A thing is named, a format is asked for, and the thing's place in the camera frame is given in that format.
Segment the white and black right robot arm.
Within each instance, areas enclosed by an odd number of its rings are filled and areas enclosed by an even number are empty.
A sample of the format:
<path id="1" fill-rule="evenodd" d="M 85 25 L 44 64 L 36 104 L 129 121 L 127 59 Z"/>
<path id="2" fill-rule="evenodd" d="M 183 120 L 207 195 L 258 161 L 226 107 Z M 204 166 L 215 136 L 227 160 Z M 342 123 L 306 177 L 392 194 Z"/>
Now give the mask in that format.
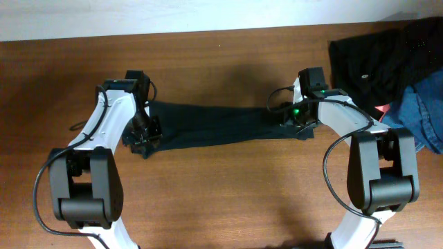
<path id="1" fill-rule="evenodd" d="M 406 128 L 391 128 L 353 103 L 341 89 L 330 89 L 321 67 L 301 70 L 288 90 L 293 100 L 282 105 L 284 124 L 299 129 L 323 124 L 338 134 L 323 157 L 323 177 L 330 190 L 327 161 L 341 142 L 350 147 L 347 193 L 344 203 L 332 196 L 346 213 L 327 234 L 321 248 L 403 248 L 395 240 L 377 241 L 382 225 L 419 197 L 415 139 Z"/>

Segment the dark green cloth garment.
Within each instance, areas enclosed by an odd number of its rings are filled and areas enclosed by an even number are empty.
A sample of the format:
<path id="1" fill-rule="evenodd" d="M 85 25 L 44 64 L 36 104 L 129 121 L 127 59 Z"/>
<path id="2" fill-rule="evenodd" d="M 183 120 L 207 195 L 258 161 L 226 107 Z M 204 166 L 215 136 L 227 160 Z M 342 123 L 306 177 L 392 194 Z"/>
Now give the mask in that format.
<path id="1" fill-rule="evenodd" d="M 260 107 L 202 107 L 154 102 L 152 124 L 161 133 L 153 141 L 137 133 L 128 123 L 122 134 L 131 153 L 144 159 L 158 151 L 226 145 L 248 140 L 314 137 L 314 127 L 283 125 L 283 116 Z"/>

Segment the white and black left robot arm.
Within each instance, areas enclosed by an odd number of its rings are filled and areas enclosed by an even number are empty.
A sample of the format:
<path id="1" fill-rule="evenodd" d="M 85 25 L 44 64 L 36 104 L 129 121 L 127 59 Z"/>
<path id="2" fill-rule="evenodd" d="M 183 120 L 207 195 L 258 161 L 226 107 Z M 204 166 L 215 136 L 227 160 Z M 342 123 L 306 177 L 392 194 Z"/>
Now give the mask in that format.
<path id="1" fill-rule="evenodd" d="M 96 88 L 96 107 L 65 149 L 54 149 L 47 165 L 53 212 L 95 248 L 137 248 L 121 218 L 124 202 L 115 150 L 119 142 L 147 157 L 162 137 L 159 118 L 150 115 L 152 81 L 143 71 Z"/>

